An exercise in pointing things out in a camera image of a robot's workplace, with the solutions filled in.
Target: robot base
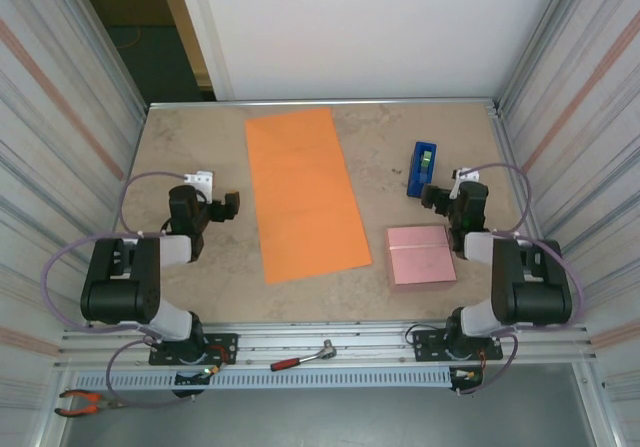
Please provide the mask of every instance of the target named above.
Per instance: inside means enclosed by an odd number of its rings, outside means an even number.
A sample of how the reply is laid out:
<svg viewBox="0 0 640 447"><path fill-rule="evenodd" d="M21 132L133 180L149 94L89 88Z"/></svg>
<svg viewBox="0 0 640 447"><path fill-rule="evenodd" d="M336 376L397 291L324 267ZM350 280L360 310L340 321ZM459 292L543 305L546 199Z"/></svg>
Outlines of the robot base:
<svg viewBox="0 0 640 447"><path fill-rule="evenodd" d="M502 359L500 341L494 342L488 337L464 337L459 338L451 348L445 340L446 332L446 329L413 331L416 362L479 362L481 350L484 350L487 360Z"/></svg>
<svg viewBox="0 0 640 447"><path fill-rule="evenodd" d="M236 355L238 353L238 335L237 334L204 334L204 343L206 346L219 345L227 353L227 364L236 363ZM191 352L186 351L185 355L181 355L181 346L186 342L163 342L157 347L151 349L149 354L149 365L216 365L220 367L222 364L221 353L219 349L209 349L205 347L204 353L198 358L190 358Z"/></svg>

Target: orange mat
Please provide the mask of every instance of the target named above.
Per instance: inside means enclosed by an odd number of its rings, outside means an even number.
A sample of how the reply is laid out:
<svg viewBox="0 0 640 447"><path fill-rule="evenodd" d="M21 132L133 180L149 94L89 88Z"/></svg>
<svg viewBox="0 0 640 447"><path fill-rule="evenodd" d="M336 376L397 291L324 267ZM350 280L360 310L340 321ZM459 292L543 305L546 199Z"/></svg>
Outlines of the orange mat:
<svg viewBox="0 0 640 447"><path fill-rule="evenodd" d="M268 284L371 264L331 111L246 122Z"/></svg>

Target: pink box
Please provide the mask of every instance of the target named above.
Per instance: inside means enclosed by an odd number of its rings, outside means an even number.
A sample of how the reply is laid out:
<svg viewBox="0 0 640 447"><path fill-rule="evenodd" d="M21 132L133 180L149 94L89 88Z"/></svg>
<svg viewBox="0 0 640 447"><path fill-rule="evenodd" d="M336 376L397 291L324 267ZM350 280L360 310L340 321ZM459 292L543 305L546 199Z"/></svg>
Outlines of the pink box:
<svg viewBox="0 0 640 447"><path fill-rule="evenodd" d="M444 290L456 272L444 225L387 229L389 281L397 292Z"/></svg>

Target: orange-handled pliers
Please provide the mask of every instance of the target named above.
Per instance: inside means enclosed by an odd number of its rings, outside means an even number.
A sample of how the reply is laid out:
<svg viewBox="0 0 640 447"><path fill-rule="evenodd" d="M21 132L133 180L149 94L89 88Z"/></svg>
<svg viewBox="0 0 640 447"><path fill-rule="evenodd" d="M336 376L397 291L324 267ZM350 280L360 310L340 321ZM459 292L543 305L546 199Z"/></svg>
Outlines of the orange-handled pliers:
<svg viewBox="0 0 640 447"><path fill-rule="evenodd" d="M126 407L122 402L103 399L101 394L89 392L87 390L67 390L66 392L61 393L59 397L61 399L67 397L81 397L89 401L89 405L80 409L55 409L54 412L62 417L84 417L85 415L97 414L104 409L119 409L121 407Z"/></svg>

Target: table surface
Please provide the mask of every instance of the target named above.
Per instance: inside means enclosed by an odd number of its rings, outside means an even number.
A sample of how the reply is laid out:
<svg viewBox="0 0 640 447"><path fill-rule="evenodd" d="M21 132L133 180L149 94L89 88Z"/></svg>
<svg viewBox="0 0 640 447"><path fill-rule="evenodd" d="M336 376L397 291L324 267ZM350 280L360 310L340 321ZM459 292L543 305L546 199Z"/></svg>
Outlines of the table surface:
<svg viewBox="0 0 640 447"><path fill-rule="evenodd" d="M386 271L384 234L389 227L446 224L446 219L406 196L416 141L438 146L433 182L450 188L451 172L499 161L483 104L347 104L331 106L373 258L370 266L267 285L247 153L247 119L313 106L203 106L152 108L134 164L149 170L213 170L214 197L240 192L240 213L211 223L193 264L162 271L162 295L205 322L355 321L443 319L485 299L489 266L454 259L457 283L441 292L393 293ZM486 225L509 228L518 219L506 173L481 173L489 187ZM135 229L158 230L168 218L168 190L175 179L145 178L129 189L124 205Z"/></svg>

